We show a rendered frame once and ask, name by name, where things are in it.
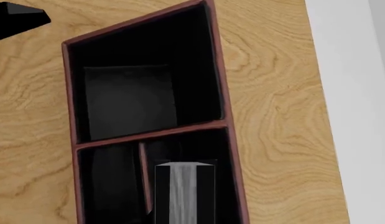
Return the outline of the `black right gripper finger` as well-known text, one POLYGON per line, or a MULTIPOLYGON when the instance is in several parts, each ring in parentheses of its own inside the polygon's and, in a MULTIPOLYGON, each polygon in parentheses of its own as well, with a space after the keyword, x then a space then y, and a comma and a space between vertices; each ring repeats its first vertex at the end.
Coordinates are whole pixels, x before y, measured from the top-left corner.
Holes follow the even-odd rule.
POLYGON ((0 40, 51 23, 43 9, 0 2, 0 40))

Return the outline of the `brown caddy with black interior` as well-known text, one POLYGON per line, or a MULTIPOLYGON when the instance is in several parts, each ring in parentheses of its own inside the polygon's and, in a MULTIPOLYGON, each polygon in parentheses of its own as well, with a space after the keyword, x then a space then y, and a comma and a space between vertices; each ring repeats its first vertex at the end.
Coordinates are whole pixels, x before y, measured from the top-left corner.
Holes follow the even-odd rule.
POLYGON ((250 224, 214 0, 62 43, 77 224, 154 224, 154 170, 216 167, 216 224, 250 224))

